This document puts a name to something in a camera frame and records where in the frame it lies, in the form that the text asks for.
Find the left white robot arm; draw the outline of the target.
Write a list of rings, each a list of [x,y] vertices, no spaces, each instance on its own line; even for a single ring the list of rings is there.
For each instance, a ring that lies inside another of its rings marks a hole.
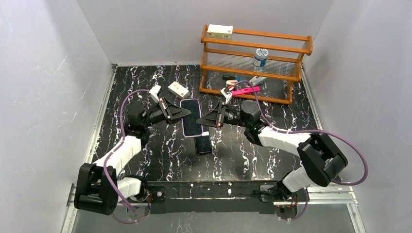
[[[131,103],[126,106],[125,114],[121,117],[124,136],[120,142],[104,157],[94,163],[84,163],[79,168],[75,208],[108,216],[119,202],[130,206],[126,203],[129,197],[143,195],[144,178],[129,175],[118,180],[120,172],[146,146],[151,126],[161,122],[177,123],[191,111],[174,105],[166,98],[159,98],[150,108]]]

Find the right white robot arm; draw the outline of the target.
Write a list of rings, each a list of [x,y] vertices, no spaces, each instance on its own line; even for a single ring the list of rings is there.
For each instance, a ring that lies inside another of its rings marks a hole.
[[[347,166],[348,160],[326,133],[282,133],[261,119],[259,105],[253,100],[242,102],[239,111],[219,102],[211,112],[196,121],[220,128],[224,124],[245,128],[252,144],[276,148],[300,158],[302,167],[286,174],[276,184],[275,193],[290,195],[313,185],[328,186]]]

